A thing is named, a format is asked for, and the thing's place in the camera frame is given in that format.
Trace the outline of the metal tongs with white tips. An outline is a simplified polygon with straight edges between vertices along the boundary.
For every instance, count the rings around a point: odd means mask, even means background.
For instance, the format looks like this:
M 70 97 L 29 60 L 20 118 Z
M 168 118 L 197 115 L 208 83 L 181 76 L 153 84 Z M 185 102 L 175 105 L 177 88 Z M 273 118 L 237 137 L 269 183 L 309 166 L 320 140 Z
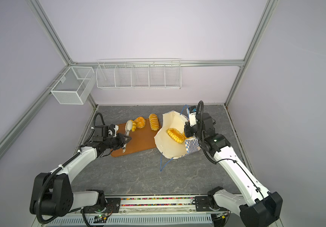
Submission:
M 131 131 L 131 128 L 132 128 L 131 121 L 132 120 L 128 120 L 125 125 L 125 135 L 124 135 L 125 142 L 124 142 L 124 146 L 123 146 L 123 153 L 125 153 L 127 144 L 131 140 L 131 137 L 129 136 L 129 134 L 132 132 Z

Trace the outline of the blue checkered paper bag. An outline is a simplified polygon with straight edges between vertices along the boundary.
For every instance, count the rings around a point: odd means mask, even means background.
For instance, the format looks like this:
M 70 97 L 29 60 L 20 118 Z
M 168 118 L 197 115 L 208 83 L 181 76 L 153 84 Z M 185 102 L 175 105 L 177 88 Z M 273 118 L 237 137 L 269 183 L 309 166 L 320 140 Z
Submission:
M 187 138 L 184 134 L 184 126 L 188 123 L 188 117 L 183 112 L 169 111 L 163 114 L 163 125 L 154 137 L 156 147 L 161 153 L 160 171 L 175 159 L 193 154 L 201 150 L 198 139 Z M 185 136 L 185 141 L 181 144 L 175 142 L 168 134 L 169 128 L 175 128 Z

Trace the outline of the pale muffin bread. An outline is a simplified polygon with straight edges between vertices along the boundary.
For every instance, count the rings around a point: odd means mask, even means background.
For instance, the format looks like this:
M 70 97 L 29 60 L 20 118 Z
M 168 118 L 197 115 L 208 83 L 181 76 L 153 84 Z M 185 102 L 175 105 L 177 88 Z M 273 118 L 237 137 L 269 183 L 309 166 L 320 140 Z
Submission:
M 139 129 L 144 128 L 146 126 L 146 120 L 144 117 L 138 117 L 134 120 L 134 122 L 136 123 L 136 127 Z

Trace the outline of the ridged long bread loaf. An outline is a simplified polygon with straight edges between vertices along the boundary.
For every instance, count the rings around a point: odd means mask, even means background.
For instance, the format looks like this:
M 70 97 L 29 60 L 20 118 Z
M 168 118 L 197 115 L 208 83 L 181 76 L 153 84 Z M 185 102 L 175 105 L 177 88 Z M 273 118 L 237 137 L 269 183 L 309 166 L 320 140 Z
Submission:
M 149 123 L 151 130 L 158 131 L 160 129 L 159 118 L 156 114 L 152 113 L 149 115 Z

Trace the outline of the yellow bread roll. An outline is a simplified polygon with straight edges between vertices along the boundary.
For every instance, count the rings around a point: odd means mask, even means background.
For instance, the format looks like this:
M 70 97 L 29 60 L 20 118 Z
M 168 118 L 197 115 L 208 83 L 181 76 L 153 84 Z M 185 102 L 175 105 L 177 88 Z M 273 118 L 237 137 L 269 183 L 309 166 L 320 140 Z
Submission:
M 131 123 L 132 123 L 131 131 L 134 132 L 137 129 L 137 125 L 135 121 L 131 121 Z

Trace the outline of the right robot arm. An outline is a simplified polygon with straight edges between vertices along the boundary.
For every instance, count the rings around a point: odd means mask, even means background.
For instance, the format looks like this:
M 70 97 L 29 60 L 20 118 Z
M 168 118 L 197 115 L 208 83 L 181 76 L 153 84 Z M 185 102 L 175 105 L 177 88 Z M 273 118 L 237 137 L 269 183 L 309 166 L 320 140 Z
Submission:
M 215 131 L 208 113 L 190 113 L 185 124 L 187 137 L 196 137 L 201 150 L 211 163 L 219 164 L 231 177 L 241 196 L 217 187 L 209 197 L 214 208 L 226 208 L 240 216 L 246 227 L 268 227 L 276 222 L 281 213 L 283 199 L 277 192 L 270 192 L 238 158 L 229 141 Z

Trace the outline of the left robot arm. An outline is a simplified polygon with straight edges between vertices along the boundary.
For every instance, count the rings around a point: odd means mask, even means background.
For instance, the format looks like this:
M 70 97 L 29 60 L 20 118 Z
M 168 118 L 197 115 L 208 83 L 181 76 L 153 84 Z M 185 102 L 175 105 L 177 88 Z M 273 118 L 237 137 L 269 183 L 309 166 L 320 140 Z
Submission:
M 125 149 L 131 141 L 129 135 L 133 130 L 133 122 L 127 121 L 125 133 L 119 133 L 119 126 L 102 123 L 96 125 L 96 113 L 93 118 L 92 131 L 78 151 L 56 169 L 40 173 L 34 180 L 30 213 L 36 215 L 39 223 L 47 224 L 58 217 L 80 210 L 91 208 L 95 213 L 105 213 L 109 206 L 102 190 L 73 192 L 71 183 L 75 177 L 92 161 L 106 157 L 105 151 L 113 152 Z

